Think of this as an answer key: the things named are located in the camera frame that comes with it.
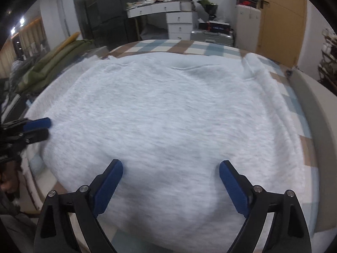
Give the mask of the person's left hand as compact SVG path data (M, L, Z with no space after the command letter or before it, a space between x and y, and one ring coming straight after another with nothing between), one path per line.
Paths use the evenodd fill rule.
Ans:
M1 190L12 194L19 190L18 165L16 161L8 162L1 172Z

